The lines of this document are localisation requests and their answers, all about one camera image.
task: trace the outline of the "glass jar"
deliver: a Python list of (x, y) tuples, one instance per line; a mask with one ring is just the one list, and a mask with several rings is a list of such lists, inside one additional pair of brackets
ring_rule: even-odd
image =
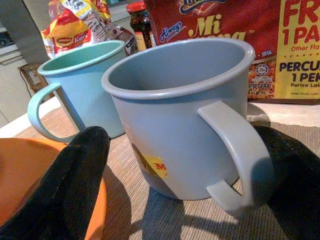
[(131, 16), (130, 26), (134, 31), (138, 50), (143, 51), (156, 45), (151, 31), (150, 19), (143, 1), (131, 3), (126, 6), (126, 11)]

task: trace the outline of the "red jar lid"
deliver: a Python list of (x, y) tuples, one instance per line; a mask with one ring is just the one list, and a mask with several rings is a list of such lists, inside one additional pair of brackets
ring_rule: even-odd
[(126, 6), (126, 11), (128, 13), (134, 13), (134, 12), (142, 11), (145, 9), (146, 9), (146, 5), (143, 1), (134, 2)]

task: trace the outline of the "plastic mug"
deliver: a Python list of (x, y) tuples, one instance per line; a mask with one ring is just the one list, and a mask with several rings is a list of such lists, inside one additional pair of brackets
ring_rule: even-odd
[[(181, 200), (211, 196), (233, 216), (268, 201), (273, 165), (244, 118), (254, 58), (244, 41), (193, 39), (145, 50), (106, 71), (102, 86), (153, 189)], [(242, 195), (231, 187), (238, 176)]]
[(114, 63), (126, 57), (123, 41), (105, 41), (76, 48), (42, 64), (38, 72), (48, 86), (30, 100), (27, 114), (32, 126), (44, 137), (69, 142), (74, 136), (60, 138), (41, 123), (39, 106), (53, 91), (79, 130), (103, 127), (111, 138), (123, 134), (124, 128), (111, 96), (101, 86), (101, 77)]

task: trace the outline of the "red packaging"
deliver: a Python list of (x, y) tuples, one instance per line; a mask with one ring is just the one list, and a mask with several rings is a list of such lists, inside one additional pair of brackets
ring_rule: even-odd
[(106, 0), (52, 0), (49, 15), (52, 22), (41, 36), (51, 59), (78, 47), (110, 40), (124, 41), (127, 55), (138, 51), (134, 35), (111, 23)]
[(251, 44), (249, 100), (320, 103), (320, 0), (144, 2), (157, 45), (215, 37)]

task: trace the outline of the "grey mug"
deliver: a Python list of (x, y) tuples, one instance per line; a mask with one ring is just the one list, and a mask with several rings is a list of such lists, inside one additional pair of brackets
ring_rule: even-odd
[[(265, 204), (274, 169), (246, 121), (244, 41), (193, 39), (127, 57), (102, 77), (149, 185), (181, 200), (208, 197), (238, 216)], [(240, 178), (242, 195), (231, 185)]]

